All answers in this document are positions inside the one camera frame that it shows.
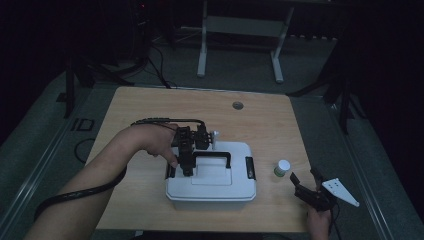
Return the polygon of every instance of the metal stand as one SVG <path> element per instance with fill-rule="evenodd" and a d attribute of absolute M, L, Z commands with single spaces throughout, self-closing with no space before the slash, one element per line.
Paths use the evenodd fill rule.
<path fill-rule="evenodd" d="M 208 16 L 208 2 L 203 1 L 203 22 L 202 22 L 202 46 L 200 49 L 199 65 L 197 76 L 204 77 L 206 70 L 206 35 L 208 32 L 232 33 L 243 35 L 255 35 L 265 37 L 278 37 L 279 42 L 275 50 L 271 51 L 271 61 L 274 68 L 275 81 L 282 83 L 284 81 L 281 70 L 279 56 L 287 30 L 293 16 L 294 8 L 288 11 L 285 21 L 268 21 L 257 19 L 244 19 L 220 16 Z"/>

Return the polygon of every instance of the dark background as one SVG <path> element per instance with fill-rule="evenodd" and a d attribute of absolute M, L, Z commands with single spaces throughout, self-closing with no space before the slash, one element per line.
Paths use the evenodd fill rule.
<path fill-rule="evenodd" d="M 132 20 L 125 14 L 129 10 L 123 5 L 129 1 L 119 1 L 118 5 L 118 1 L 103 2 L 103 11 L 96 0 L 0 3 L 1 143 L 46 85 L 64 71 L 69 54 L 84 53 L 104 63 L 134 57 L 129 51 L 134 37 Z M 157 2 L 164 4 L 160 7 L 170 3 Z M 273 6 L 268 5 L 273 1 L 263 2 L 266 4 L 262 9 L 255 8 L 255 15 L 279 15 L 278 8 L 271 7 L 274 11 L 270 11 L 267 7 Z M 217 4 L 215 10 L 225 13 L 229 9 L 227 3 L 217 1 Z M 164 15 L 155 19 L 162 26 L 169 19 L 176 27 L 200 26 L 201 1 L 175 0 L 169 6 L 172 11 L 162 8 L 160 13 Z M 234 6 L 232 13 L 247 8 Z M 420 196 L 420 184 L 424 182 L 423 16 L 422 1 L 368 2 L 360 8 L 298 4 L 289 29 L 295 36 L 339 39 L 337 49 L 343 54 L 332 54 L 332 59 L 345 64 L 335 70 L 346 71 L 351 79 L 352 92 L 359 97 L 421 218 L 424 216 L 421 204 L 424 199 Z"/>

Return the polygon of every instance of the wooden table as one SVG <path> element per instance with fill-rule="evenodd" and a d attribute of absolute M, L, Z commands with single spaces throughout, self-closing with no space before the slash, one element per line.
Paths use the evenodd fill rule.
<path fill-rule="evenodd" d="M 241 102 L 243 109 L 233 108 L 234 102 Z M 177 211 L 165 195 L 166 161 L 140 151 L 115 188 L 99 229 L 306 231 L 306 207 L 294 196 L 289 174 L 294 171 L 301 184 L 310 189 L 314 189 L 315 183 L 287 96 L 121 87 L 110 104 L 89 160 L 118 131 L 148 117 L 200 119 L 208 131 L 220 132 L 220 140 L 246 142 L 254 158 L 257 196 L 238 211 Z M 280 159 L 289 160 L 292 166 L 283 178 L 273 172 Z"/>

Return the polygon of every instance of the hand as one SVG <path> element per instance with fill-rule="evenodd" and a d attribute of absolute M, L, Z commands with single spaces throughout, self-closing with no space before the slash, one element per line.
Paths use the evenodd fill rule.
<path fill-rule="evenodd" d="M 142 138 L 140 148 L 138 150 L 146 150 L 148 154 L 157 157 L 164 157 L 172 167 L 177 167 L 178 161 L 175 154 L 171 150 L 171 143 L 178 128 L 176 124 L 145 124 L 134 125 L 129 129 L 135 131 L 136 134 L 145 136 Z"/>
<path fill-rule="evenodd" d="M 311 235 L 311 240 L 328 240 L 328 230 L 331 223 L 330 210 L 318 212 L 308 205 L 308 219 L 306 226 Z"/>

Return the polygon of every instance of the white table leg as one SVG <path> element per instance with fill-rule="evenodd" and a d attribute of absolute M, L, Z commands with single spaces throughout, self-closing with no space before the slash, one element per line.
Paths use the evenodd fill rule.
<path fill-rule="evenodd" d="M 274 51 L 271 51 L 272 67 L 274 68 L 275 81 L 277 83 L 282 83 L 284 81 L 279 56 L 281 53 L 281 48 L 283 47 L 284 40 L 286 39 L 287 30 L 289 29 L 293 12 L 294 12 L 294 8 L 291 7 L 287 14 L 286 20 L 281 28 L 281 34 L 278 38 L 277 48 Z"/>
<path fill-rule="evenodd" d="M 207 7 L 208 2 L 203 1 L 203 21 L 202 21 L 202 46 L 200 48 L 200 56 L 199 56 L 199 65 L 197 67 L 197 76 L 204 77 L 206 71 L 206 56 L 207 56 L 207 46 L 206 46 L 206 24 L 207 24 Z"/>

